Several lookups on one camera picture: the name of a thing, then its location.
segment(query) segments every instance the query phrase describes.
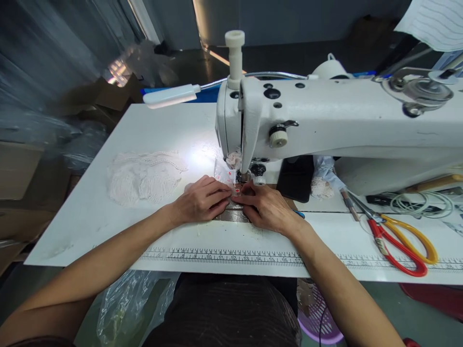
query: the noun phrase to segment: right hand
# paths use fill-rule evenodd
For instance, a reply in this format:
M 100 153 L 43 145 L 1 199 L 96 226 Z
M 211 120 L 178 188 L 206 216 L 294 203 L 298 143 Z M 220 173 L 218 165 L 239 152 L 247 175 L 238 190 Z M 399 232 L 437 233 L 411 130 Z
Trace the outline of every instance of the right hand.
M 290 209 L 278 190 L 271 189 L 267 185 L 255 186 L 249 181 L 243 186 L 241 193 L 242 196 L 231 197 L 231 199 L 244 205 L 244 214 L 257 227 L 276 231 L 288 237 L 291 232 L 307 224 Z

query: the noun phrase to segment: scissors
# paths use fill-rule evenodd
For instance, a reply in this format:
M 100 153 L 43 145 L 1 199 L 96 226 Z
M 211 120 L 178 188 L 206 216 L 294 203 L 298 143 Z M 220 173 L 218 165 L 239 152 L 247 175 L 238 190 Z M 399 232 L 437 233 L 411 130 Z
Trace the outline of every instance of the scissors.
M 399 270 L 401 270 L 402 272 L 408 275 L 415 276 L 415 277 L 423 277 L 428 272 L 428 269 L 425 263 L 427 264 L 437 263 L 438 257 L 437 257 L 436 249 L 434 248 L 433 244 L 428 240 L 428 238 L 425 237 L 418 229 L 412 227 L 411 225 L 407 223 L 392 219 L 383 214 L 380 215 L 374 212 L 369 207 L 367 207 L 353 194 L 349 193 L 349 196 L 368 217 L 368 225 L 370 225 L 371 231 L 373 232 L 373 236 L 375 238 L 375 242 L 376 242 L 376 245 L 378 246 L 378 249 L 384 255 L 384 257 L 391 264 L 393 264 L 396 268 L 398 268 Z M 382 227 L 382 224 L 388 227 L 399 238 L 399 240 L 402 243 L 400 243 L 395 238 L 393 238 L 389 233 L 387 233 L 386 230 Z M 400 230 L 396 227 L 396 225 L 403 227 L 409 230 L 414 235 L 416 235 L 416 237 L 422 242 L 422 244 L 424 245 L 426 249 L 426 252 L 427 252 L 426 257 L 423 256 L 420 252 L 418 252 L 418 250 L 411 244 L 411 242 L 402 234 L 402 232 L 400 232 Z M 405 266 L 400 264 L 394 257 L 392 257 L 392 255 L 389 253 L 388 249 L 386 248 L 383 238 L 388 240 L 396 248 L 398 248 L 405 255 L 407 255 L 411 260 L 413 260 L 413 262 L 416 265 L 416 270 L 412 271 L 406 268 Z

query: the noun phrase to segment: white table top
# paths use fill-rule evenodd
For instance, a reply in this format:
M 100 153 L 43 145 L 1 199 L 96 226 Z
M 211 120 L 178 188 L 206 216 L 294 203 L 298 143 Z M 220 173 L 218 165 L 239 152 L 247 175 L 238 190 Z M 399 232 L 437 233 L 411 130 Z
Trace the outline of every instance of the white table top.
M 213 175 L 219 151 L 214 130 L 216 104 L 180 104 L 157 110 L 131 105 L 85 175 L 27 258 L 28 265 L 67 266 L 95 246 L 158 210 L 161 205 L 141 202 L 124 208 L 107 196 L 107 167 L 122 152 L 178 150 L 189 170 L 181 174 L 174 201 L 186 184 Z M 281 162 L 269 163 L 266 178 L 276 183 Z M 340 195 L 329 200 L 311 198 L 296 203 L 323 241 L 359 280 L 463 284 L 463 238 L 441 221 L 395 216 L 418 228 L 434 244 L 440 264 L 423 278 L 391 268 L 381 257 L 366 223 L 365 230 L 348 213 Z M 375 206 L 378 212 L 387 211 Z M 449 218 L 462 223 L 458 214 Z M 422 245 L 415 239 L 418 249 Z M 399 260 L 400 253 L 390 247 Z M 255 261 L 238 264 L 236 258 Z M 281 260 L 273 265 L 274 257 Z M 208 262 L 220 259 L 219 262 Z M 285 237 L 247 223 L 211 221 L 173 230 L 156 241 L 133 267 L 143 270 L 255 274 L 307 277 L 296 250 Z

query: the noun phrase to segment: lined paper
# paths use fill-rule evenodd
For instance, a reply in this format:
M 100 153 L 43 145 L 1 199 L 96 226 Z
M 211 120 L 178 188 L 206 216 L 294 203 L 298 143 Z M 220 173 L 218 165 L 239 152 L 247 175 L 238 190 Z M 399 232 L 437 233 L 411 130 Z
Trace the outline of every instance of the lined paper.
M 439 52 L 463 49 L 463 0 L 413 0 L 395 31 Z

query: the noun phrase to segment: purple basket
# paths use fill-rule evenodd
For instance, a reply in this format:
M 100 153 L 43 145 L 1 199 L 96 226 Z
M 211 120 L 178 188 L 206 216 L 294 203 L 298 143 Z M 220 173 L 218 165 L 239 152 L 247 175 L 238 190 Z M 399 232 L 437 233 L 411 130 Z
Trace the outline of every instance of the purple basket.
M 321 341 L 321 343 L 325 345 L 338 343 L 344 338 L 344 335 L 342 335 L 339 331 L 339 328 L 334 322 L 325 300 L 318 291 L 316 285 L 312 288 L 312 294 L 316 303 L 309 305 L 310 315 L 307 317 L 301 310 L 299 310 L 298 321 L 301 329 L 316 342 Z M 320 320 L 322 319 L 322 316 L 323 321 L 320 329 Z

